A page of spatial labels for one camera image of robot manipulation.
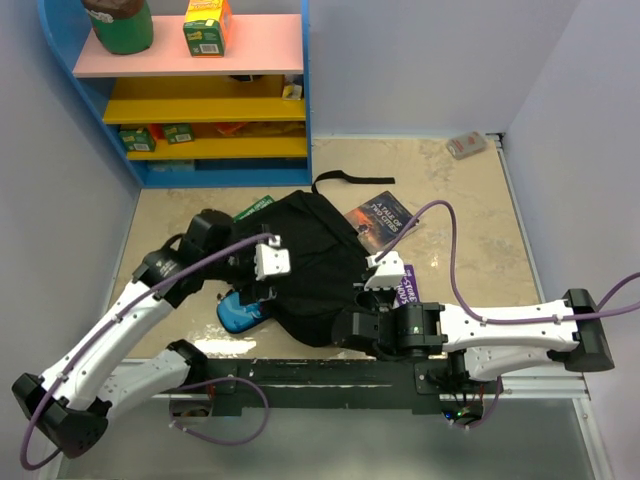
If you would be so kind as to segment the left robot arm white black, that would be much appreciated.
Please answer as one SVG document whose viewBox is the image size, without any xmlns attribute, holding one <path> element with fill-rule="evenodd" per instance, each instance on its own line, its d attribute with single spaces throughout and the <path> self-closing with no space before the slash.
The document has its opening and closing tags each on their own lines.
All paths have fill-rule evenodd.
<svg viewBox="0 0 640 480">
<path fill-rule="evenodd" d="M 118 415 L 164 391 L 200 390 L 207 357 L 185 340 L 123 374 L 114 371 L 133 347 L 208 280 L 256 282 L 287 275 L 290 256 L 280 236 L 262 225 L 241 236 L 229 215 L 205 209 L 184 233 L 148 253 L 120 297 L 59 361 L 39 375 L 24 373 L 12 392 L 29 420 L 20 461 L 28 459 L 32 434 L 40 431 L 57 454 L 87 453 Z"/>
</svg>

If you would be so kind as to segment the A Tale of Two Cities book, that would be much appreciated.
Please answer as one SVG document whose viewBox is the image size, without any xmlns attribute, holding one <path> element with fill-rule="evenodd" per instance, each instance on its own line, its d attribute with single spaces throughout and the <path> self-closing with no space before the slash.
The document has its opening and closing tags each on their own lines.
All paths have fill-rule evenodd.
<svg viewBox="0 0 640 480">
<path fill-rule="evenodd" d="M 384 191 L 349 211 L 345 218 L 364 248 L 374 254 L 396 239 L 412 216 L 390 191 Z"/>
</svg>

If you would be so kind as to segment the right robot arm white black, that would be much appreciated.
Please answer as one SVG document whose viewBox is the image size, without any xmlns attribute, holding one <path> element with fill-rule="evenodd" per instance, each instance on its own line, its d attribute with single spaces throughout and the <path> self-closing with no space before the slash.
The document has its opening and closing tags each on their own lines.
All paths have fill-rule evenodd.
<svg viewBox="0 0 640 480">
<path fill-rule="evenodd" d="M 480 308 L 472 314 L 437 302 L 349 307 L 338 315 L 331 339 L 382 361 L 422 363 L 444 356 L 446 382 L 459 393 L 551 362 L 578 373 L 614 367 L 595 302 L 585 289 L 569 289 L 552 302 Z"/>
</svg>

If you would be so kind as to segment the purple 52-Storey Treehouse book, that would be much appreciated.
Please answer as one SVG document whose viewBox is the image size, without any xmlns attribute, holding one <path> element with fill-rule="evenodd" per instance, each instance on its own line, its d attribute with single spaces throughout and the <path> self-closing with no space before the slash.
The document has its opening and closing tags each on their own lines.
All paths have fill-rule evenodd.
<svg viewBox="0 0 640 480">
<path fill-rule="evenodd" d="M 420 295 L 414 267 L 410 264 L 405 264 L 404 276 L 396 289 L 393 307 L 397 308 L 409 303 L 418 302 L 420 302 Z"/>
</svg>

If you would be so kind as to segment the black student backpack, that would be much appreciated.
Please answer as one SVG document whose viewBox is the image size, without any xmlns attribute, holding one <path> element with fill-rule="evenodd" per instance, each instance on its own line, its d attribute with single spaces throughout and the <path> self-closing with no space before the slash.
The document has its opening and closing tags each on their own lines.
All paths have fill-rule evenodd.
<svg viewBox="0 0 640 480">
<path fill-rule="evenodd" d="M 363 280 L 368 252 L 356 230 L 316 186 L 296 190 L 239 220 L 234 244 L 267 229 L 289 251 L 291 272 L 266 283 L 276 296 L 272 317 L 295 340 L 311 346 L 332 343 L 331 330 L 342 310 L 355 304 L 353 285 Z"/>
</svg>

